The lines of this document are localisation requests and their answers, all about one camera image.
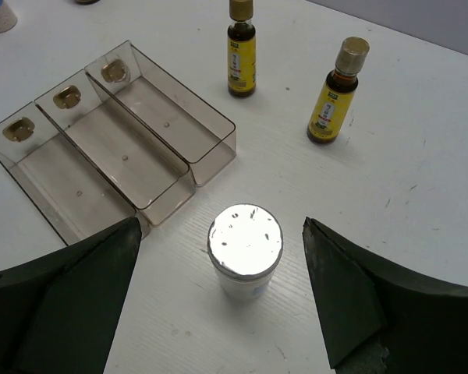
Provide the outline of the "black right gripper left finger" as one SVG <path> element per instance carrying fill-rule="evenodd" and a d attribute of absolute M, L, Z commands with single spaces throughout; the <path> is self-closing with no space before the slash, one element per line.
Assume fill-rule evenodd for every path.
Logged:
<path fill-rule="evenodd" d="M 102 373 L 142 231 L 126 218 L 0 271 L 0 373 Z"/>

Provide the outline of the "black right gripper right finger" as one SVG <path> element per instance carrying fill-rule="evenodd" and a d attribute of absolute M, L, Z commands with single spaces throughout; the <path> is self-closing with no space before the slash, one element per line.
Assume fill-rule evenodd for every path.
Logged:
<path fill-rule="evenodd" d="M 468 287 L 400 266 L 307 218 L 303 246 L 337 373 L 468 373 Z"/>

